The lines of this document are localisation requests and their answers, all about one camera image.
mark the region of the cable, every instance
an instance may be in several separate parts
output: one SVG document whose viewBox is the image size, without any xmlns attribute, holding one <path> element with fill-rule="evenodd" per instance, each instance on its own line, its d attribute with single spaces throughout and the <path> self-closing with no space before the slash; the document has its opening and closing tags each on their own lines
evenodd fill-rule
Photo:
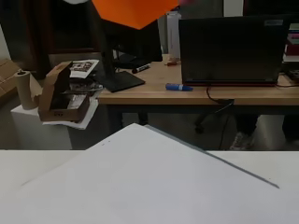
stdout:
<svg viewBox="0 0 299 224">
<path fill-rule="evenodd" d="M 218 150 L 221 150 L 221 148 L 222 148 L 222 143 L 223 143 L 223 139 L 224 139 L 225 129 L 226 129 L 226 126 L 228 124 L 228 121 L 229 121 L 230 117 L 231 117 L 230 115 L 227 116 L 227 119 L 226 119 L 226 121 L 225 121 L 225 123 L 223 125 L 223 129 L 222 129 L 222 133 L 221 133 L 221 141 L 219 143 Z"/>
<path fill-rule="evenodd" d="M 209 94 L 209 91 L 210 91 L 210 87 L 207 87 L 207 88 L 206 88 L 206 95 L 207 95 L 208 99 L 210 99 L 211 101 L 213 101 L 213 102 L 215 102 L 215 103 L 217 103 L 217 104 L 219 104 L 219 105 L 224 105 L 223 108 L 221 108 L 221 109 L 215 111 L 214 114 L 220 113 L 220 112 L 223 111 L 224 109 L 230 107 L 231 105 L 234 105 L 234 102 L 235 102 L 234 100 L 230 100 L 230 99 L 225 99 L 225 100 L 224 100 L 224 99 L 214 99 L 214 98 L 212 98 L 211 95 Z M 221 132 L 221 140 L 220 140 L 220 143 L 219 143 L 218 150 L 221 150 L 221 148 L 222 148 L 222 143 L 223 143 L 224 133 L 225 133 L 226 126 L 227 126 L 227 124 L 228 124 L 228 121 L 229 121 L 230 117 L 231 117 L 231 116 L 228 115 L 228 116 L 227 116 L 227 119 L 226 119 L 226 121 L 225 121 L 225 123 L 224 123 L 223 129 L 222 129 L 222 132 Z"/>
</svg>

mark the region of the desk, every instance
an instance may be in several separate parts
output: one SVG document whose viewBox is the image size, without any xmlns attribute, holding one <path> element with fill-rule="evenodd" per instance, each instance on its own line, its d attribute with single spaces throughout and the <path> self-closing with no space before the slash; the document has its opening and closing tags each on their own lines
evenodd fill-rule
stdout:
<svg viewBox="0 0 299 224">
<path fill-rule="evenodd" d="M 122 113 L 186 113 L 201 114 L 217 111 L 217 105 L 206 96 L 206 87 L 195 87 L 194 91 L 167 91 L 166 83 L 181 83 L 180 65 L 167 67 L 164 62 L 152 63 L 151 68 L 137 74 L 146 81 L 143 86 L 110 93 L 103 91 L 99 102 L 107 106 L 110 130 L 121 129 Z M 279 85 L 291 85 L 284 76 Z M 213 87 L 210 91 L 215 99 L 235 99 L 235 105 L 225 113 L 252 113 L 265 115 L 287 115 L 299 113 L 299 87 Z"/>
</svg>

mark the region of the black laptop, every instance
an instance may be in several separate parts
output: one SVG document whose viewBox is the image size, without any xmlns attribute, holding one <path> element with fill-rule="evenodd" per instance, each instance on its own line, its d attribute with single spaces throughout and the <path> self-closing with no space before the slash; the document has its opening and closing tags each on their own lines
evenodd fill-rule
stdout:
<svg viewBox="0 0 299 224">
<path fill-rule="evenodd" d="M 187 85 L 270 85 L 278 81 L 291 16 L 179 21 Z"/>
</svg>

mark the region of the cardboard packaging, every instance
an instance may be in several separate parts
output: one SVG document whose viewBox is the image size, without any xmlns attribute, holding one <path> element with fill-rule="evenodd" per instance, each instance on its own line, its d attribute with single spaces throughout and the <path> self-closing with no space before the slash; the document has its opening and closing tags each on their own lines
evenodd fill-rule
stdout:
<svg viewBox="0 0 299 224">
<path fill-rule="evenodd" d="M 62 94 L 69 90 L 71 62 L 60 63 L 48 74 L 39 98 L 41 121 L 81 121 L 90 106 L 88 95 Z"/>
<path fill-rule="evenodd" d="M 17 92 L 13 76 L 19 70 L 19 66 L 11 60 L 0 60 L 0 104 Z"/>
</svg>

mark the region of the paper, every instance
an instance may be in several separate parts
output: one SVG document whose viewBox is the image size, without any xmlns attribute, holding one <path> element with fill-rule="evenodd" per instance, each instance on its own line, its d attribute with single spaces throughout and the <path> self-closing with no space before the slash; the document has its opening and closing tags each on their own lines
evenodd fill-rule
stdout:
<svg viewBox="0 0 299 224">
<path fill-rule="evenodd" d="M 64 125 L 75 129 L 85 130 L 89 125 L 90 121 L 92 120 L 98 105 L 99 103 L 97 99 L 91 99 L 90 107 L 86 112 L 85 118 L 79 123 L 70 122 L 70 121 L 52 121 L 52 122 L 43 122 L 43 125 Z"/>
<path fill-rule="evenodd" d="M 282 189 L 139 125 L 0 202 L 6 224 L 296 223 Z"/>
<path fill-rule="evenodd" d="M 70 77 L 86 78 L 98 63 L 99 60 L 74 61 Z"/>
</svg>

